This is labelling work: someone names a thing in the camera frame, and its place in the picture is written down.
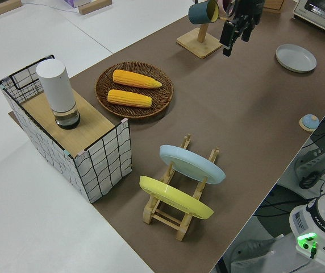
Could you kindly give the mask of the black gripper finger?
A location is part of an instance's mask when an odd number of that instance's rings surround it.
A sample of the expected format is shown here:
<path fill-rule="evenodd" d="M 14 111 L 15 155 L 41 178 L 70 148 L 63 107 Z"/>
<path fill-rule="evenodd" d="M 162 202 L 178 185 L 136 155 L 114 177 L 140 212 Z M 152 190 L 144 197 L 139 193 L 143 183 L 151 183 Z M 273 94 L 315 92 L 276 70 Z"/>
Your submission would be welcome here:
<path fill-rule="evenodd" d="M 223 54 L 230 56 L 232 51 L 232 44 L 234 43 L 235 25 L 230 21 L 225 21 L 222 34 L 220 37 L 220 43 L 223 46 Z"/>
<path fill-rule="evenodd" d="M 247 27 L 243 30 L 242 35 L 241 35 L 241 39 L 244 42 L 249 42 L 249 38 L 251 36 L 251 32 L 254 29 L 254 25 L 253 24 L 248 24 Z"/>

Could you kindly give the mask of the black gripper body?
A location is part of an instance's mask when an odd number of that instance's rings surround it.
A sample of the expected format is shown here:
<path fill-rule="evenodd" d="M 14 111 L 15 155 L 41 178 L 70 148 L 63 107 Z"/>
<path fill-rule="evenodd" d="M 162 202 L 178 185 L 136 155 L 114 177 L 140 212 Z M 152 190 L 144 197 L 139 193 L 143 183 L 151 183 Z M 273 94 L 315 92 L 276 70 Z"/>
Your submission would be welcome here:
<path fill-rule="evenodd" d="M 233 23 L 238 30 L 254 29 L 260 22 L 264 0 L 241 0 L 236 2 Z"/>

